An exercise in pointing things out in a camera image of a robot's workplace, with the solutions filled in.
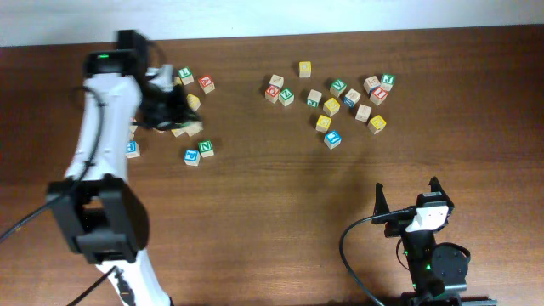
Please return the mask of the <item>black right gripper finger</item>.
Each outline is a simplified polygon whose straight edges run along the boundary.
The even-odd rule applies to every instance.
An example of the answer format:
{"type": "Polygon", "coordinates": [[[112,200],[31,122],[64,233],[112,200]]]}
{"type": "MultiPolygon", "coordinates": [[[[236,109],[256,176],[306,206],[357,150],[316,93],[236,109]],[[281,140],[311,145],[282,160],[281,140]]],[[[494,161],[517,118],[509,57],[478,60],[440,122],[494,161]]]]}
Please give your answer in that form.
{"type": "Polygon", "coordinates": [[[375,205],[373,208],[373,220],[371,221],[372,224],[385,224],[388,221],[388,215],[390,214],[390,210],[388,207],[388,203],[386,200],[386,197],[383,193],[383,185],[380,183],[376,183],[375,187],[375,205]]]}
{"type": "Polygon", "coordinates": [[[432,177],[428,185],[430,186],[430,191],[436,195],[443,195],[445,193],[437,177],[432,177]]]}

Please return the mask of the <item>yellow S wooden block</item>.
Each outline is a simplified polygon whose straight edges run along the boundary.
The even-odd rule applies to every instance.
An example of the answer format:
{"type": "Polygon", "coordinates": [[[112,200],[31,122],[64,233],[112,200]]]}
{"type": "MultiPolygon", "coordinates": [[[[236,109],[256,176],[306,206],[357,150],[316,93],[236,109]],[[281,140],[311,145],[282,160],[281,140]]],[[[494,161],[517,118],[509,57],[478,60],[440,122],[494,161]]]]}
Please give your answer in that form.
{"type": "Polygon", "coordinates": [[[192,93],[188,93],[187,96],[186,96],[186,99],[187,99],[189,107],[193,111],[197,111],[200,108],[201,101],[196,95],[194,95],[192,93]]]}

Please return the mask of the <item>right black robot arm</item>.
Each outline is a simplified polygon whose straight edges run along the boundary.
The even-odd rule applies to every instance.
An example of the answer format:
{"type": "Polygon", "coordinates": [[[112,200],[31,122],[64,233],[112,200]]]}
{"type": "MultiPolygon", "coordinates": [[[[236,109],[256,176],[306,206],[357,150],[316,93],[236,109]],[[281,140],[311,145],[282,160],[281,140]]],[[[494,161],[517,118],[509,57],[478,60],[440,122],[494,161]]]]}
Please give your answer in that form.
{"type": "Polygon", "coordinates": [[[376,184],[372,222],[385,226],[385,237],[399,238],[414,288],[413,293],[401,295],[401,303],[410,306],[497,305],[496,300],[488,297],[461,297],[468,289],[466,277],[471,253],[463,246],[435,240],[435,234],[448,224],[455,206],[437,178],[432,177],[429,186],[430,191],[418,195],[415,205],[392,211],[383,185],[376,184]]]}

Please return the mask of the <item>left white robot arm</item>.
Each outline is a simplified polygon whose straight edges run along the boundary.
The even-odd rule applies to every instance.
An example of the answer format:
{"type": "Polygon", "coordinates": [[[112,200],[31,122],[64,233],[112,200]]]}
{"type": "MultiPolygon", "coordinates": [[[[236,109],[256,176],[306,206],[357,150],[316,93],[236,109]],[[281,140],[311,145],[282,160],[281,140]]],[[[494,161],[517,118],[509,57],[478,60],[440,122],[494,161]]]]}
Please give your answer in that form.
{"type": "Polygon", "coordinates": [[[125,305],[173,302],[146,251],[148,214],[128,185],[131,127],[168,131],[200,120],[174,84],[172,66],[149,67],[150,45],[135,30],[122,30],[114,49],[86,57],[76,152],[64,179],[47,192],[68,247],[105,274],[125,305]]]}

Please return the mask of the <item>yellow G wooden block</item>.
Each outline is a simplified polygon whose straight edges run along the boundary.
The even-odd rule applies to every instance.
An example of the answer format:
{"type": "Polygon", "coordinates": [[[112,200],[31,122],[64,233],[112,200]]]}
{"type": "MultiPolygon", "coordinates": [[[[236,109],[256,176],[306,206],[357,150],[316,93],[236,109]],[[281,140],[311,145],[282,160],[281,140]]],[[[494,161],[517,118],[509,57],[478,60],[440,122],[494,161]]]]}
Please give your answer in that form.
{"type": "Polygon", "coordinates": [[[177,137],[183,135],[185,133],[185,130],[183,128],[176,128],[176,129],[172,129],[171,132],[177,138],[177,137]]]}

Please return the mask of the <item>green L wooden block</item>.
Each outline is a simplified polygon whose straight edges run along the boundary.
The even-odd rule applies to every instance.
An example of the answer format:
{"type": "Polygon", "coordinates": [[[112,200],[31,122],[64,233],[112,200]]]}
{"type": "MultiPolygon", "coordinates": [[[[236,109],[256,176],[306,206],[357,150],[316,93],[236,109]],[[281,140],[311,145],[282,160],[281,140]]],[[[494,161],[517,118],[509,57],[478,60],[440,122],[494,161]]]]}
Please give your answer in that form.
{"type": "Polygon", "coordinates": [[[191,84],[194,81],[194,75],[188,66],[178,70],[178,77],[183,85],[191,84]]]}

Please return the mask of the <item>red 7 wooden block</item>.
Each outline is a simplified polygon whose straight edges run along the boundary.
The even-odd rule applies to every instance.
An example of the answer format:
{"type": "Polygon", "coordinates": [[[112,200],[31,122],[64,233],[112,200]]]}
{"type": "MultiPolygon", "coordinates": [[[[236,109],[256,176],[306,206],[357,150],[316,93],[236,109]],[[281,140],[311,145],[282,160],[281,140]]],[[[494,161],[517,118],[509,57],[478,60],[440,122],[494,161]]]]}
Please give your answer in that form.
{"type": "Polygon", "coordinates": [[[205,94],[209,94],[215,89],[215,82],[210,75],[199,77],[198,82],[205,94]]]}

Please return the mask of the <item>blue P wooden block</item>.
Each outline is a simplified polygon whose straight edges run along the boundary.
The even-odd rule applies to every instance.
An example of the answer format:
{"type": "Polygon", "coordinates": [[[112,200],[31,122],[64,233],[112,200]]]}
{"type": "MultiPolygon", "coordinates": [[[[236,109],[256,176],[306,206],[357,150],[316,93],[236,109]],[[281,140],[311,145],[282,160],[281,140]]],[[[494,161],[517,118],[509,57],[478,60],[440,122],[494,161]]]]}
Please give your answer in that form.
{"type": "Polygon", "coordinates": [[[188,166],[197,167],[200,163],[201,154],[198,150],[186,150],[184,153],[184,163],[188,166]]]}

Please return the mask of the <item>blue H block front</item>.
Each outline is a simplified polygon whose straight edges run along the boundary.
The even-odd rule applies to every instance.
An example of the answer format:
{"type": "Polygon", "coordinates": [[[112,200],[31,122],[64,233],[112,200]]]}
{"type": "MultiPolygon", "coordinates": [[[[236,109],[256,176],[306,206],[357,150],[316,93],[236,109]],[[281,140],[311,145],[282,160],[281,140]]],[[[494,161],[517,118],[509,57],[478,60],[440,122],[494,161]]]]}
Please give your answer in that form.
{"type": "Polygon", "coordinates": [[[129,141],[125,153],[126,158],[140,157],[140,148],[136,141],[129,141]]]}

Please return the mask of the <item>green N wooden block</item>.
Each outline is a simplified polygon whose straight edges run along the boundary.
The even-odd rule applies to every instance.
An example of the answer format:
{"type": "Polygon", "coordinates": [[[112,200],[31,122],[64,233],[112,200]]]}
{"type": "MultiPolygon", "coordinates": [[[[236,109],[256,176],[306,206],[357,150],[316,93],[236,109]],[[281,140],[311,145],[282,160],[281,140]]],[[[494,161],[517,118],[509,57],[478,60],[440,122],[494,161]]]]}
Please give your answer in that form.
{"type": "Polygon", "coordinates": [[[198,143],[200,154],[203,158],[214,155],[213,143],[211,140],[205,140],[198,143]]]}

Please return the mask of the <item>blue I wooden block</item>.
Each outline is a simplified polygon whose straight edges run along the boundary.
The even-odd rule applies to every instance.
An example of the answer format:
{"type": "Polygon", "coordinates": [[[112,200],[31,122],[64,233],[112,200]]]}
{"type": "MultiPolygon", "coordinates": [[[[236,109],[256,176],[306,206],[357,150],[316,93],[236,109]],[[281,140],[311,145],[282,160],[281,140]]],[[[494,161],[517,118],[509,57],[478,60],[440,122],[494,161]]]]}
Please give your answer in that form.
{"type": "Polygon", "coordinates": [[[341,144],[342,139],[343,138],[336,130],[332,130],[324,137],[324,143],[330,150],[333,150],[341,144]]]}

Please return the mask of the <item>yellow block far right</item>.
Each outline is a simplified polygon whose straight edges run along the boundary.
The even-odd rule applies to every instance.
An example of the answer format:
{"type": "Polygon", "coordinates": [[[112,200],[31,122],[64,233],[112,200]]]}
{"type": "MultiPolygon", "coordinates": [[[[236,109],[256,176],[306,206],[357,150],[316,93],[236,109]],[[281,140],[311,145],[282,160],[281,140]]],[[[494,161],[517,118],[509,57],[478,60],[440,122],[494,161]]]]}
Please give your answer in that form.
{"type": "Polygon", "coordinates": [[[387,122],[383,119],[381,115],[374,116],[368,122],[368,128],[373,134],[381,132],[387,125],[387,122]]]}

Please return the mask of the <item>plain butterfly block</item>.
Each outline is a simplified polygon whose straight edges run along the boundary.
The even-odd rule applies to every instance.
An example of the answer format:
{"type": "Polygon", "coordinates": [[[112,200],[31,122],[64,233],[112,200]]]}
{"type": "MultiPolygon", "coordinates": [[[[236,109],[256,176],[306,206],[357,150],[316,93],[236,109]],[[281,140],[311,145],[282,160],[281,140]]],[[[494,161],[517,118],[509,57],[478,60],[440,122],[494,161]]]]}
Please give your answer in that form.
{"type": "Polygon", "coordinates": [[[360,122],[367,122],[371,115],[371,107],[367,105],[359,105],[355,113],[355,119],[360,122]]]}

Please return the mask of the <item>yellow block near I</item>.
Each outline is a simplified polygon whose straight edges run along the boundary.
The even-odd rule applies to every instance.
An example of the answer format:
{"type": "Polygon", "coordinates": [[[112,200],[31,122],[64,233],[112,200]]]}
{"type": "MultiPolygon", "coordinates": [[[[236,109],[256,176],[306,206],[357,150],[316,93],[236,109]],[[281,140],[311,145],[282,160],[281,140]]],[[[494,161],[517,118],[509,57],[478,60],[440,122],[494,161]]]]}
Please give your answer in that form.
{"type": "Polygon", "coordinates": [[[321,133],[327,133],[332,124],[332,119],[329,116],[320,115],[317,119],[315,129],[321,133]]]}

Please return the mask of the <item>red Q wooden block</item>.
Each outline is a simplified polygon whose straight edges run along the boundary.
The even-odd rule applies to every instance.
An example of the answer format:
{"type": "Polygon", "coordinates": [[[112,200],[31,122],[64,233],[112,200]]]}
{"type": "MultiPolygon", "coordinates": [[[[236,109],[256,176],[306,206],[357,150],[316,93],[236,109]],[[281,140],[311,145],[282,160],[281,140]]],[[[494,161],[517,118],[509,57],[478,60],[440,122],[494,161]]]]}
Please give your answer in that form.
{"type": "Polygon", "coordinates": [[[264,92],[264,96],[269,102],[275,104],[277,102],[278,98],[279,98],[280,92],[281,92],[281,89],[279,87],[270,84],[266,88],[266,90],[264,92]]]}

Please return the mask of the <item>red I wooden block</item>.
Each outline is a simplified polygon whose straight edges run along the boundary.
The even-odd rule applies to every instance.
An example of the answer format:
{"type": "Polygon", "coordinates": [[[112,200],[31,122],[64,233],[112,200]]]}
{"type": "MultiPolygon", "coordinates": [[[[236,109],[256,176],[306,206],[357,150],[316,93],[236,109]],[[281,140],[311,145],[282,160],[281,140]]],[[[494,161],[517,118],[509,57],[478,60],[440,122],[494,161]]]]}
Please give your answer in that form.
{"type": "Polygon", "coordinates": [[[380,105],[388,97],[388,91],[382,87],[375,88],[370,95],[370,101],[375,105],[380,105]]]}

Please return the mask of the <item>yellow block centre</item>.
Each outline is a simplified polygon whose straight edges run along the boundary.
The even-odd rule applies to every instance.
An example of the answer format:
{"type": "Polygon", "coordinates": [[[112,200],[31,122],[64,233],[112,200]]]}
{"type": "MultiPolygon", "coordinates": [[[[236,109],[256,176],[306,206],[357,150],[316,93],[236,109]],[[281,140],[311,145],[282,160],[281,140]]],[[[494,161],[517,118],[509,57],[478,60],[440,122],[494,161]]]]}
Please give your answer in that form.
{"type": "Polygon", "coordinates": [[[323,105],[323,111],[327,116],[334,116],[339,112],[340,104],[335,98],[328,99],[323,105]]]}

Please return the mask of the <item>plain block behind Q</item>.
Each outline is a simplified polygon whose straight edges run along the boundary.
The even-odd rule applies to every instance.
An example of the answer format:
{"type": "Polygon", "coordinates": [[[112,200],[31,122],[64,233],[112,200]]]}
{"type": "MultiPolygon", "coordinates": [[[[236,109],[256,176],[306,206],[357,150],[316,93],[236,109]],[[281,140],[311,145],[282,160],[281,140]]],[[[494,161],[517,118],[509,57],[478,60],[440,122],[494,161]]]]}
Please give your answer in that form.
{"type": "Polygon", "coordinates": [[[269,85],[275,86],[277,88],[282,88],[284,85],[284,81],[285,79],[283,76],[274,74],[269,80],[269,85]]]}

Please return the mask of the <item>blue U side block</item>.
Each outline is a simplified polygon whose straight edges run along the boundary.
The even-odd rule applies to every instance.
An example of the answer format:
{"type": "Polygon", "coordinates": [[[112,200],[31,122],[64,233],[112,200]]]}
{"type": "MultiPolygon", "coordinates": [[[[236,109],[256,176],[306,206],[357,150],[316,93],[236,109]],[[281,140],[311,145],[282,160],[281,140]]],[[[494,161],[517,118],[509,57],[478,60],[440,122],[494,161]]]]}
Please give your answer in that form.
{"type": "Polygon", "coordinates": [[[349,107],[354,107],[360,100],[361,94],[355,89],[351,88],[343,97],[343,103],[349,107]]]}

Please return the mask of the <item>green J top block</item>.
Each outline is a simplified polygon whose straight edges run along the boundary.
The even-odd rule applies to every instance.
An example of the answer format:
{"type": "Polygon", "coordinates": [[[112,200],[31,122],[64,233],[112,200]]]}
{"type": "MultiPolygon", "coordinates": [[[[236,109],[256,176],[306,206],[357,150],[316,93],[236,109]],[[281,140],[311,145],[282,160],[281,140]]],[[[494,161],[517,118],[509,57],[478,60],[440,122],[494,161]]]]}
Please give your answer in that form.
{"type": "Polygon", "coordinates": [[[396,76],[384,73],[381,78],[381,88],[390,92],[396,80],[396,76]]]}

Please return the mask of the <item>green Z wooden block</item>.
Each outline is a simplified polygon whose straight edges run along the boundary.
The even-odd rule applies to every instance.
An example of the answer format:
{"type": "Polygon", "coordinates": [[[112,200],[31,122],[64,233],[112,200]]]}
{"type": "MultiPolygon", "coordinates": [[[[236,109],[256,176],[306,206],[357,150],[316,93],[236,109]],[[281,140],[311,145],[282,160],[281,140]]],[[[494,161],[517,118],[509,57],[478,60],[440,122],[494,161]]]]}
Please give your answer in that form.
{"type": "Polygon", "coordinates": [[[279,100],[284,106],[288,106],[294,101],[294,93],[289,88],[280,91],[279,100]]]}

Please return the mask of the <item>plain block blue side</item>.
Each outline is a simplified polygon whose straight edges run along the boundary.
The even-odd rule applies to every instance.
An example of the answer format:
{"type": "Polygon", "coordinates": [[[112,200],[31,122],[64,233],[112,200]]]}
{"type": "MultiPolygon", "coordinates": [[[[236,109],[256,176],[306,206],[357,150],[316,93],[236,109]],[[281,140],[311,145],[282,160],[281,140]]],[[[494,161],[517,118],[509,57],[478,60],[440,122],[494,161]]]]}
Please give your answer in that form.
{"type": "Polygon", "coordinates": [[[369,76],[364,80],[363,86],[366,92],[371,94],[373,90],[381,86],[381,82],[377,76],[369,76]]]}

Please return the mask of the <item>green V wooden block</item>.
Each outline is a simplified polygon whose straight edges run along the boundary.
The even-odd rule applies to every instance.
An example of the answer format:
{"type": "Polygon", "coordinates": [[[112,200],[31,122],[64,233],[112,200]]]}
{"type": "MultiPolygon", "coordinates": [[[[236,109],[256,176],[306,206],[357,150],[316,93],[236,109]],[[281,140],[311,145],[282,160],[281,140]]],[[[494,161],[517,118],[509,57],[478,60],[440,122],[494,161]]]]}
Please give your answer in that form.
{"type": "Polygon", "coordinates": [[[347,84],[342,79],[336,79],[331,83],[330,92],[333,96],[339,97],[346,89],[347,84]]]}

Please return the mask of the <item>green J side block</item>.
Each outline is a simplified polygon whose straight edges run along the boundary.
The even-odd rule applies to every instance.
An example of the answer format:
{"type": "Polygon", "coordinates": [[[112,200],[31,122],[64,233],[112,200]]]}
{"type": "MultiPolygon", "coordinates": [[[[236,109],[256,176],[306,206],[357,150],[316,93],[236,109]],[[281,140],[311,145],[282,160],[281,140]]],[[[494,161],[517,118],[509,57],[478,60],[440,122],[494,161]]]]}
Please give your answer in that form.
{"type": "Polygon", "coordinates": [[[311,107],[318,108],[321,98],[322,98],[322,93],[320,91],[311,89],[306,99],[306,104],[311,107]]]}

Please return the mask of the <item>yellow far wooden block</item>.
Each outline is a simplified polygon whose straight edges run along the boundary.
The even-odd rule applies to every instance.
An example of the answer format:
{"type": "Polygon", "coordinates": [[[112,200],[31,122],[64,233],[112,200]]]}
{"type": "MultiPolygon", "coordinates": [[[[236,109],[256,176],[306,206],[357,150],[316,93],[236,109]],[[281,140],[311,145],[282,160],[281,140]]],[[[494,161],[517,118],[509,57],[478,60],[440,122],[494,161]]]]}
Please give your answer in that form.
{"type": "Polygon", "coordinates": [[[300,78],[310,78],[312,73],[312,65],[310,61],[300,61],[298,65],[300,78]]]}

